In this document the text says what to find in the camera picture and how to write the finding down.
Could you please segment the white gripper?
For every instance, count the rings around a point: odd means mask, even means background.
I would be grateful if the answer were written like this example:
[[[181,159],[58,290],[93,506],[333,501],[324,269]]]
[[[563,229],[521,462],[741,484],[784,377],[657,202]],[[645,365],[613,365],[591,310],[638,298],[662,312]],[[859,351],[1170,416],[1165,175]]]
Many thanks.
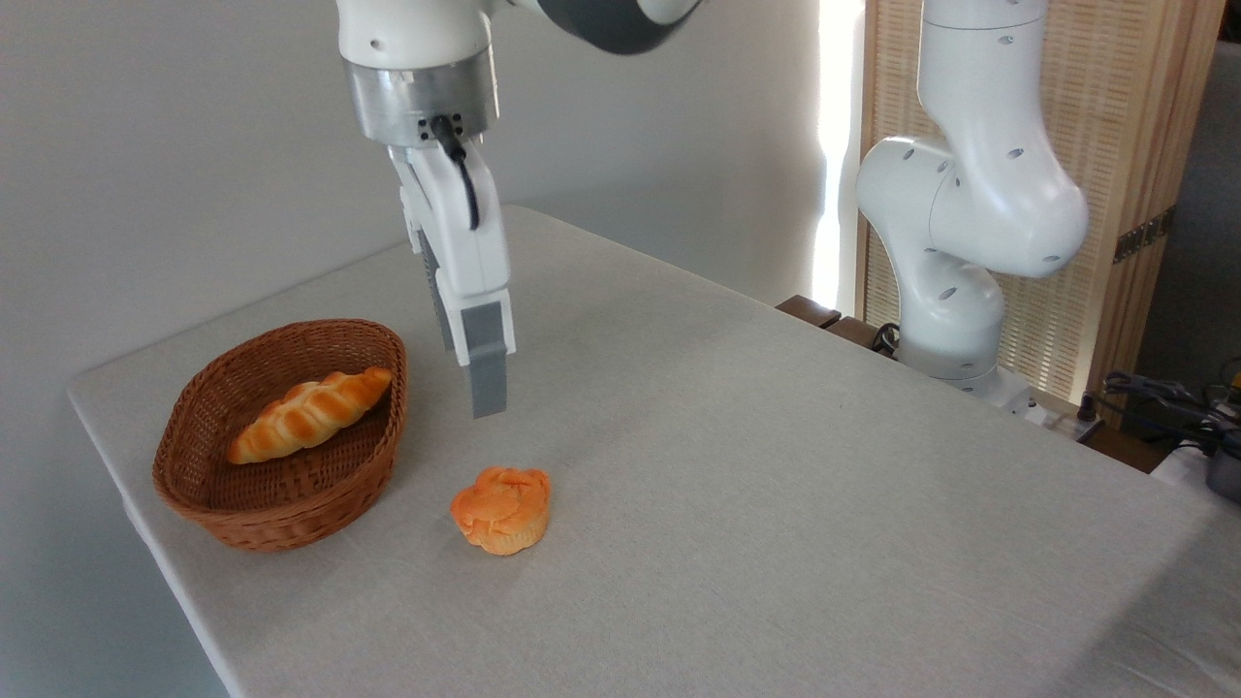
[[[431,304],[447,351],[469,379],[475,419],[508,406],[506,356],[516,350],[509,292],[463,297],[450,284],[506,284],[508,242],[491,168],[480,142],[465,142],[468,178],[443,147],[388,147],[407,188],[418,231],[418,253],[429,279]]]

